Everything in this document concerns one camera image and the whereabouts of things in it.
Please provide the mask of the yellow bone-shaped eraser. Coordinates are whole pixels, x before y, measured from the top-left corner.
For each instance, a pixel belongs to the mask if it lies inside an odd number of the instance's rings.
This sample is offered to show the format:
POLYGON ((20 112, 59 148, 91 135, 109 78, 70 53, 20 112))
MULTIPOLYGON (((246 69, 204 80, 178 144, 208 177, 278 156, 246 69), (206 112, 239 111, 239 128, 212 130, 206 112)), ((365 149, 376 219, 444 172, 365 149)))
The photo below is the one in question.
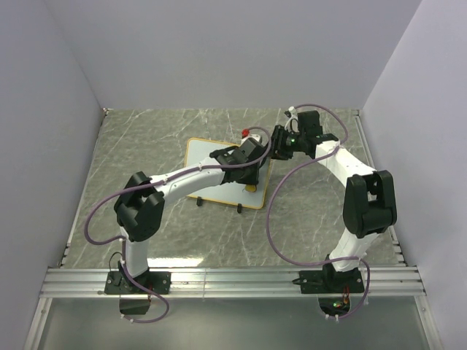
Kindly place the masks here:
POLYGON ((249 193, 255 193, 257 191, 257 186, 253 184, 248 184, 245 186, 245 190, 249 193))

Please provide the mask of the yellow framed whiteboard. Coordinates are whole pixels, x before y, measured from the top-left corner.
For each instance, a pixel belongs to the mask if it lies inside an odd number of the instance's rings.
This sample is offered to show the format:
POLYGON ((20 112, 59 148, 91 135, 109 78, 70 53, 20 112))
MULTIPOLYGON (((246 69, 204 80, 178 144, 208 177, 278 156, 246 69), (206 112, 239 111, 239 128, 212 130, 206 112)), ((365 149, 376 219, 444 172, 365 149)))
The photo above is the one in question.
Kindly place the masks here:
POLYGON ((196 185, 190 197, 201 196, 212 201, 241 203, 244 209, 262 209, 266 201, 266 188, 269 181, 271 161, 264 157, 265 163, 259 171, 259 183, 256 192, 247 192, 245 184, 230 180, 230 172, 235 168, 251 166, 261 160, 246 161, 239 149, 240 144, 224 141, 191 138, 187 143, 185 166, 195 171, 190 176, 203 179, 202 185, 196 185))

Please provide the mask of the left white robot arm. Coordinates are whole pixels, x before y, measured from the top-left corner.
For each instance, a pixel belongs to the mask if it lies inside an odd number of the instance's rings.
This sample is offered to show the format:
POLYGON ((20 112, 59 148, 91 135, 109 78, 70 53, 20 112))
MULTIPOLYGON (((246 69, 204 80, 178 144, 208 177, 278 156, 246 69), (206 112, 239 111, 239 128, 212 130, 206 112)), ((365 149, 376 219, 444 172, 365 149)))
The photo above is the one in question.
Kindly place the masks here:
POLYGON ((164 209, 198 190, 228 183, 258 183, 266 148, 256 141, 216 149, 195 165, 168 174, 147 176, 140 171, 128 181, 114 210, 123 236, 119 271, 122 285, 131 293, 149 286, 149 240, 161 226, 164 209))

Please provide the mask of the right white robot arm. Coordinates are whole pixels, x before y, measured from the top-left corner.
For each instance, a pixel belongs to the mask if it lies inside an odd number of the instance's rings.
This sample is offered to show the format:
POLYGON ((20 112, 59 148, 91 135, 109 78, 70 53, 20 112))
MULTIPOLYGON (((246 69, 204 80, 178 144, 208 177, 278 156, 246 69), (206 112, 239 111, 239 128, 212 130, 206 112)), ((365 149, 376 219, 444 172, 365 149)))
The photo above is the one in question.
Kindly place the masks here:
POLYGON ((336 248, 326 257, 322 282, 336 292, 356 277, 360 261, 380 233, 397 220, 393 177, 362 163, 331 133, 321 127, 288 131, 277 125, 272 135, 271 157, 288 160, 296 152, 310 156, 326 167, 344 186, 342 219, 344 232, 336 248))

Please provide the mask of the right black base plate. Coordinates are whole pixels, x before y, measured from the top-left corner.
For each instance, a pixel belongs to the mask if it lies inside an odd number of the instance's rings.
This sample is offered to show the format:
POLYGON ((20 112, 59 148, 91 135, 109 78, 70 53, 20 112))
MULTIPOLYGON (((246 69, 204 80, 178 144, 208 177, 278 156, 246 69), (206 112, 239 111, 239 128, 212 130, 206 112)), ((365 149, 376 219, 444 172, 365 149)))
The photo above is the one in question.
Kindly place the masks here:
POLYGON ((363 293, 365 286, 360 271, 356 268, 347 272, 299 271, 292 280, 300 287, 301 294, 363 293))

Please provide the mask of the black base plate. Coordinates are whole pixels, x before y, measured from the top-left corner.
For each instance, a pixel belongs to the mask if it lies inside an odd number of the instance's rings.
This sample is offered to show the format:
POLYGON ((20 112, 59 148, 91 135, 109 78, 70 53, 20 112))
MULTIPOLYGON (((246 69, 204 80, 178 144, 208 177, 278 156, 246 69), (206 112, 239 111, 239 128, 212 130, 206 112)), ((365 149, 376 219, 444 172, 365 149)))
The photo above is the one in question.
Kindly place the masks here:
MULTIPOLYGON (((171 273, 168 271, 146 271, 134 277, 135 282, 159 295, 167 295, 171 286, 171 273)), ((110 271, 104 287, 105 295, 135 295, 145 291, 133 284, 123 271, 110 271)))
POLYGON ((356 268, 347 272, 299 271, 292 280, 300 287, 301 294, 363 293, 365 286, 360 271, 356 268))

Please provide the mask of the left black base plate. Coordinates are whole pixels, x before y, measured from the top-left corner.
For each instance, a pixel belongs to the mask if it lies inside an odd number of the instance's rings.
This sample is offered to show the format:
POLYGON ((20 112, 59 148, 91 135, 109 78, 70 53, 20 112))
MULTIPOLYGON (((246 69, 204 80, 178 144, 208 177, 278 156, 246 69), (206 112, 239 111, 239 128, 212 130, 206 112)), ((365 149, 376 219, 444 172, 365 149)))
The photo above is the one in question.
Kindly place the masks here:
MULTIPOLYGON (((135 282, 159 295, 167 295, 171 286, 171 273, 168 271, 146 271, 134 277, 135 282)), ((123 271, 110 271, 104 287, 105 295, 135 295, 145 291, 133 284, 123 271)))

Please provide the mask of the aluminium mounting rail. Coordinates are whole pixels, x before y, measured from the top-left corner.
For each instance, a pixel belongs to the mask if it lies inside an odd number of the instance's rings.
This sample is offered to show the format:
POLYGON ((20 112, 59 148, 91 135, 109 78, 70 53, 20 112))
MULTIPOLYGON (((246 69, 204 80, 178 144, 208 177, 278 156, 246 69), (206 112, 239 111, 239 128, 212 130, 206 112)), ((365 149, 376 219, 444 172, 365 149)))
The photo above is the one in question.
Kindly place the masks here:
MULTIPOLYGON (((171 284, 164 297, 174 298, 295 298, 301 289, 293 283, 299 268, 169 268, 171 284)), ((107 294, 105 269, 50 269, 41 298, 143 298, 143 294, 107 294)), ((406 297, 426 294, 416 268, 393 266, 371 269, 370 297, 406 297)))

